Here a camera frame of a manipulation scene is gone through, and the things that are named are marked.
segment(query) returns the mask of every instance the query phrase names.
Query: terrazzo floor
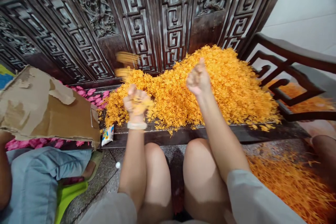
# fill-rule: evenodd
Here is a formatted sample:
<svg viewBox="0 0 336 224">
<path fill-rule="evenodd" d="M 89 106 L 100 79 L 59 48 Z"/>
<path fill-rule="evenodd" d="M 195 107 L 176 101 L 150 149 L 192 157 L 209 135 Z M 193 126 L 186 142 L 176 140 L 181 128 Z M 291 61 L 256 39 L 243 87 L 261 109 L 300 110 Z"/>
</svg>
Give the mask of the terrazzo floor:
<svg viewBox="0 0 336 224">
<path fill-rule="evenodd" d="M 291 149 L 297 152 L 305 152 L 308 146 L 301 139 L 280 140 L 265 143 L 272 147 L 274 153 Z M 243 145 L 249 155 L 260 155 L 259 144 Z M 172 181 L 172 199 L 178 198 L 180 189 L 183 188 L 183 158 L 186 145 L 161 146 L 169 160 L 170 175 Z M 116 193 L 119 185 L 120 170 L 116 168 L 116 163 L 121 162 L 125 153 L 125 148 L 105 149 L 103 160 L 98 168 L 95 178 L 89 182 L 87 191 L 76 197 L 67 208 L 61 221 L 62 224 L 79 223 L 89 207 L 101 199 L 106 193 Z"/>
</svg>

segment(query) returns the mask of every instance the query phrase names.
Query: scattered orange flowers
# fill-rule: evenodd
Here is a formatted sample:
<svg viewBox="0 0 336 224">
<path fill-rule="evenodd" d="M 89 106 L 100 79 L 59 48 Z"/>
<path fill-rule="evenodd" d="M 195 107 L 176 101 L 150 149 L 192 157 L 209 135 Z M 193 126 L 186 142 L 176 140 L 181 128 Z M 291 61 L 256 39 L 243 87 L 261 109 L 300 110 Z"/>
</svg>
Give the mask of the scattered orange flowers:
<svg viewBox="0 0 336 224">
<path fill-rule="evenodd" d="M 278 80 L 272 80 L 267 84 L 267 87 L 271 86 Z M 280 86 L 279 89 L 288 95 L 290 98 L 297 97 L 306 90 L 300 85 L 290 82 L 286 86 Z M 315 96 L 294 106 L 286 106 L 293 113 L 313 112 L 313 111 L 335 111 L 334 103 L 331 99 L 324 98 L 322 96 Z"/>
<path fill-rule="evenodd" d="M 114 122 L 121 125 L 128 120 L 122 100 L 131 83 L 153 98 L 147 119 L 155 121 L 156 129 L 169 130 L 172 134 L 172 130 L 187 124 L 204 124 L 196 98 L 186 87 L 187 76 L 201 57 L 205 60 L 212 91 L 228 124 L 280 122 L 277 103 L 259 87 L 251 67 L 238 60 L 233 49 L 222 50 L 214 45 L 187 55 L 182 62 L 176 62 L 172 70 L 157 77 L 129 69 L 125 84 L 106 98 L 106 126 Z"/>
<path fill-rule="evenodd" d="M 336 198 L 298 153 L 247 156 L 252 173 L 308 224 L 334 223 Z"/>
</svg>

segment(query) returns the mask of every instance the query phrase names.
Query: torn cardboard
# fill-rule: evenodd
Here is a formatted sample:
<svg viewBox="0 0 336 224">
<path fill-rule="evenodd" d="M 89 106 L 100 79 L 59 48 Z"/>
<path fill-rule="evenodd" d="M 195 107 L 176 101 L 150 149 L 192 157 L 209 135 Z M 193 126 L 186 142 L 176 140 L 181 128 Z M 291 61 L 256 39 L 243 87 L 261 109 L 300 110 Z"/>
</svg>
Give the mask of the torn cardboard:
<svg viewBox="0 0 336 224">
<path fill-rule="evenodd" d="M 0 129 L 17 140 L 61 138 L 100 144 L 97 107 L 50 75 L 25 67 L 0 93 Z"/>
</svg>

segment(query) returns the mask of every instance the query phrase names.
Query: green object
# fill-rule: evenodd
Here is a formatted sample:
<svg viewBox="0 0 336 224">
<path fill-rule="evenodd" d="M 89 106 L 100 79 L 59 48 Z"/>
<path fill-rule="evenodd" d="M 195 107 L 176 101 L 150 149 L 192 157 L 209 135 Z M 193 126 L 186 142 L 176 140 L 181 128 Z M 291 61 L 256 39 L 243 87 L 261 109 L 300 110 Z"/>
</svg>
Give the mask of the green object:
<svg viewBox="0 0 336 224">
<path fill-rule="evenodd" d="M 63 214 L 70 202 L 88 189 L 88 182 L 83 181 L 72 185 L 59 185 L 57 189 L 57 209 L 55 224 L 60 224 Z"/>
</svg>

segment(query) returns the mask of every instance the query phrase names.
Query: person's leg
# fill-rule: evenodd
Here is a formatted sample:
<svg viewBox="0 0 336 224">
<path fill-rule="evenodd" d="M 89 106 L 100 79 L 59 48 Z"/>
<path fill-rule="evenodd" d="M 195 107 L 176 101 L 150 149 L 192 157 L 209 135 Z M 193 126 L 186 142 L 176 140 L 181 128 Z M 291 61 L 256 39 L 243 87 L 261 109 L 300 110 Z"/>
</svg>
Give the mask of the person's leg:
<svg viewBox="0 0 336 224">
<path fill-rule="evenodd" d="M 232 222 L 228 220 L 232 218 L 228 189 L 205 139 L 194 139 L 188 143 L 183 178 L 184 207 L 192 218 L 208 223 Z"/>
<path fill-rule="evenodd" d="M 80 176 L 91 150 L 61 151 L 43 147 L 12 161 L 12 196 L 2 223 L 50 223 L 55 220 L 57 180 Z"/>
<path fill-rule="evenodd" d="M 155 143 L 145 146 L 147 184 L 138 223 L 159 223 L 173 218 L 172 189 L 166 156 Z"/>
<path fill-rule="evenodd" d="M 16 149 L 16 150 L 7 151 L 6 155 L 7 155 L 9 165 L 11 165 L 11 163 L 13 162 L 13 160 L 15 158 L 17 158 L 18 156 L 22 155 L 23 153 L 26 153 L 26 152 L 31 151 L 31 150 L 32 149 L 23 148 L 23 149 Z"/>
</svg>

